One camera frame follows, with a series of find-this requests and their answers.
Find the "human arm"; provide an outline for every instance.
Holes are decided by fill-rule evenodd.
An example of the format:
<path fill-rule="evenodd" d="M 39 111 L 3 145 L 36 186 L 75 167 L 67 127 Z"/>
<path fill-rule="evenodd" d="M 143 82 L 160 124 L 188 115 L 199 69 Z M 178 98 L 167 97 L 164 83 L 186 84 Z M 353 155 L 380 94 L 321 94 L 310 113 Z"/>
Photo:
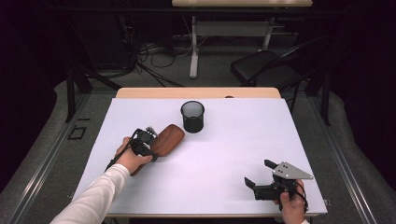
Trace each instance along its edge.
<path fill-rule="evenodd" d="M 125 148 L 129 139 L 123 138 L 116 155 Z M 122 192 L 128 175 L 151 159 L 151 156 L 139 157 L 132 150 L 126 150 L 116 164 L 93 180 L 51 223 L 101 223 L 111 203 Z"/>

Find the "black mesh cup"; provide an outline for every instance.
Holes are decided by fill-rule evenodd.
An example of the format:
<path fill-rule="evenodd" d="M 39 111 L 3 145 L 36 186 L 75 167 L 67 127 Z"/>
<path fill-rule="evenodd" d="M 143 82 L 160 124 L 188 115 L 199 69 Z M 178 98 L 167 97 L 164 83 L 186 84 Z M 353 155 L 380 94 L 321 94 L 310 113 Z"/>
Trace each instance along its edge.
<path fill-rule="evenodd" d="M 204 106 L 197 101 L 188 101 L 180 109 L 183 127 L 188 133 L 198 133 L 204 128 Z"/>

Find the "chair leg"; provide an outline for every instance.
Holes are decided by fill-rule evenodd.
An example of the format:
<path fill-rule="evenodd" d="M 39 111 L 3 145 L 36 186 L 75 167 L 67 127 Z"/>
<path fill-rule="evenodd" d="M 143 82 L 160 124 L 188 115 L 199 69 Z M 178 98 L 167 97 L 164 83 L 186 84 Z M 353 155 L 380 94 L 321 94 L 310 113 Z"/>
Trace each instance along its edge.
<path fill-rule="evenodd" d="M 293 98 L 291 100 L 291 105 L 290 105 L 290 113 L 291 114 L 293 113 L 294 104 L 296 103 L 296 100 L 297 100 L 297 93 L 298 93 L 300 84 L 301 84 L 301 82 L 299 84 L 297 84 L 297 86 L 294 88 L 294 94 L 293 94 Z"/>

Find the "black backdrop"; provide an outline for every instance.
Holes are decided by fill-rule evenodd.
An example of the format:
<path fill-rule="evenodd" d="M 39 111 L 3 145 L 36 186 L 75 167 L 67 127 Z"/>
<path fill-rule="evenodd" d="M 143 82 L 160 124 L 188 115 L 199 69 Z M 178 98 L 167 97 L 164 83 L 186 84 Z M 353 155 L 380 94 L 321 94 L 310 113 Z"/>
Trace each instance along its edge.
<path fill-rule="evenodd" d="M 0 189 L 18 169 L 56 102 L 64 67 L 34 3 L 0 4 Z"/>
<path fill-rule="evenodd" d="M 356 144 L 396 189 L 396 2 L 314 0 L 313 7 L 344 10 L 346 16 L 308 20 L 297 41 L 332 37 L 331 90 L 345 103 Z"/>

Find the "white paper sheet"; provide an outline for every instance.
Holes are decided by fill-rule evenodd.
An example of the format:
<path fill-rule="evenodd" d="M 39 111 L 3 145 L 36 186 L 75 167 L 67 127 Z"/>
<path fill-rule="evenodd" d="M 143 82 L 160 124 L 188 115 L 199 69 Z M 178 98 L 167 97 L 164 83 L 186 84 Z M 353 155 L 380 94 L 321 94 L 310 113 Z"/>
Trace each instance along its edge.
<path fill-rule="evenodd" d="M 181 129 L 180 107 L 190 99 L 113 99 L 75 197 L 105 170 L 135 129 Z M 287 161 L 313 175 L 283 99 L 192 99 L 205 107 L 204 128 L 187 133 L 168 157 L 131 177 L 109 214 L 279 216 L 271 201 L 256 201 L 244 177 L 271 184 L 264 160 Z M 308 214 L 327 213 L 316 180 L 305 180 Z"/>

